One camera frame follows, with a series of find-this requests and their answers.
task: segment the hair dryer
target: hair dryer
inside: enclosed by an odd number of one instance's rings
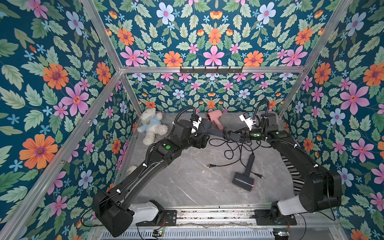
[[[217,128],[219,128],[220,130],[223,130],[223,125],[221,125],[220,121],[218,120],[221,116],[223,116],[223,113],[221,112],[221,110],[215,110],[215,111],[212,111],[210,113],[207,113],[207,119],[211,122],[215,122],[215,124],[217,125]]]

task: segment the gray marble surface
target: gray marble surface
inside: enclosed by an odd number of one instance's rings
[[[162,123],[172,128],[176,113],[163,114]],[[220,118],[223,126],[236,131],[245,127],[239,119],[240,113],[224,113]],[[180,119],[187,119],[189,113]],[[156,136],[156,141],[164,138]],[[145,133],[140,133],[133,148],[130,165],[139,165],[144,161],[147,147],[142,144]],[[212,140],[213,144],[222,141]],[[133,203],[143,203],[155,199],[163,207],[195,206],[195,205],[228,205],[228,204],[261,204],[282,200],[294,196],[291,176],[285,167],[280,154],[272,148],[259,147],[255,150],[255,161],[252,171],[262,174],[264,178],[251,174],[255,186],[251,192],[232,184],[235,172],[244,173],[245,167],[240,162],[226,167],[208,168],[207,164],[222,165],[238,159],[240,153],[235,151],[232,160],[224,157],[227,145],[214,147],[207,145],[204,149],[189,148],[166,169],[156,175],[150,183],[134,199]],[[242,161],[247,164],[250,152],[243,151]]]

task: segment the white teddy bear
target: white teddy bear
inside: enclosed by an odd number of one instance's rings
[[[143,139],[144,145],[151,145],[155,142],[155,134],[164,135],[168,131],[168,127],[161,124],[160,120],[163,118],[162,113],[156,113],[156,108],[148,108],[141,114],[140,119],[143,125],[137,130],[139,132],[147,132],[146,137]]]

